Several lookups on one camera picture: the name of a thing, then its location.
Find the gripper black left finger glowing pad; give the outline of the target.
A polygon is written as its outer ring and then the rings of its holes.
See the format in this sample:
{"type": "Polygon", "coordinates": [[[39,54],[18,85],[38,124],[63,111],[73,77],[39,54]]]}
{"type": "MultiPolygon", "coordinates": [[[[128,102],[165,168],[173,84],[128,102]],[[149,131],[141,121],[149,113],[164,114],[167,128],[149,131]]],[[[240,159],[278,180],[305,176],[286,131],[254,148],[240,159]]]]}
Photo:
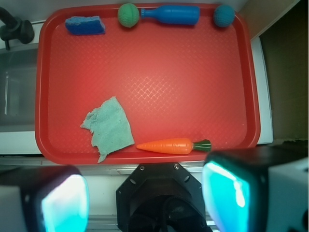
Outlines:
{"type": "Polygon", "coordinates": [[[86,179],[74,166],[2,167],[2,232],[85,232],[89,218],[86,179]]]}

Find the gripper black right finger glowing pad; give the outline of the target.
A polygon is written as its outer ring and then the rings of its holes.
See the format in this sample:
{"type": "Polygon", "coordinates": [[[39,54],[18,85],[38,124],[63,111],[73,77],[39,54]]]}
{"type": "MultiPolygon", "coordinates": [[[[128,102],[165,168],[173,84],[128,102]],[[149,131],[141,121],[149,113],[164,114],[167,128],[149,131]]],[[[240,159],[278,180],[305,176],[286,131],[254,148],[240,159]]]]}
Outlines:
{"type": "Polygon", "coordinates": [[[306,148],[213,151],[202,169],[206,209],[221,232],[306,232],[308,170],[306,148]]]}

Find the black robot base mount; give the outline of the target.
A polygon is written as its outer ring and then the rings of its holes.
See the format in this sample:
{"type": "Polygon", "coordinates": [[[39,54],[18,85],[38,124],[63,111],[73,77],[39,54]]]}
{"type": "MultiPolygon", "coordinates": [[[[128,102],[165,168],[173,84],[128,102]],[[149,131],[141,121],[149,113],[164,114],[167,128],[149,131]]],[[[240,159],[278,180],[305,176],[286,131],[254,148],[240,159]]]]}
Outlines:
{"type": "Polygon", "coordinates": [[[201,183],[179,163],[140,164],[116,190],[122,232],[210,232],[201,183]]]}

